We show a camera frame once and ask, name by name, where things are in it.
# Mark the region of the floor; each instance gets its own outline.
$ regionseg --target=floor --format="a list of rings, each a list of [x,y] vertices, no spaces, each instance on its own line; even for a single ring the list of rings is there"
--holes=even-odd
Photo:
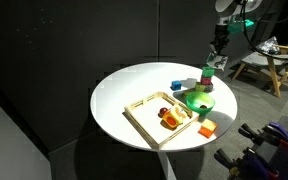
[[[226,179],[228,169],[213,155],[222,148],[229,157],[238,158],[246,147],[253,146],[250,140],[238,133],[243,123],[256,131],[270,121],[288,118],[288,84],[281,87],[282,97],[279,99],[266,89],[264,79],[250,72],[244,72],[232,81],[236,68],[233,66],[216,73],[236,96],[238,114],[235,122],[226,134],[210,144],[191,151],[168,153],[179,180]],[[53,180],[165,179],[156,153],[120,144],[101,129],[49,155]]]

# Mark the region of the red block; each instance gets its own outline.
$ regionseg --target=red block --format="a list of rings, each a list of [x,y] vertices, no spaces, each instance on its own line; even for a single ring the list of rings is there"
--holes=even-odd
[[[201,84],[210,85],[212,83],[212,78],[206,78],[203,75],[201,76]]]

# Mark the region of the tray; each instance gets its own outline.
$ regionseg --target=tray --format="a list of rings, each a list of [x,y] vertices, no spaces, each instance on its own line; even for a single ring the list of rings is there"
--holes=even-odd
[[[171,108],[178,104],[188,115],[183,124],[171,129],[158,116],[162,107]],[[164,92],[156,92],[146,98],[124,107],[125,115],[134,128],[154,149],[161,149],[164,144],[184,131],[197,120],[198,114],[187,108],[185,104]]]

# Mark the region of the yellow toy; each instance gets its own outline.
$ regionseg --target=yellow toy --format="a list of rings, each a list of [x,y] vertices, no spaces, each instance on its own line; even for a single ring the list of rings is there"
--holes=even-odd
[[[176,128],[178,125],[182,124],[185,118],[187,117],[186,112],[177,104],[175,104],[171,109],[163,112],[163,114],[161,115],[162,119],[171,128]]]

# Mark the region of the dark background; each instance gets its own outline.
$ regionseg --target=dark background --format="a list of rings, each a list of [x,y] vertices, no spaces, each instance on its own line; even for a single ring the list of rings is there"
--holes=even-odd
[[[204,64],[214,38],[214,3],[0,0],[0,91],[54,151],[97,128],[89,96],[106,75],[145,62]],[[267,3],[249,16],[259,16]],[[287,9],[273,8],[267,18],[282,18],[281,12]],[[256,32],[253,41],[261,41],[282,28],[259,23],[249,35]],[[282,38],[287,44],[288,36]],[[235,61],[248,49],[243,34],[236,34],[223,53]]]

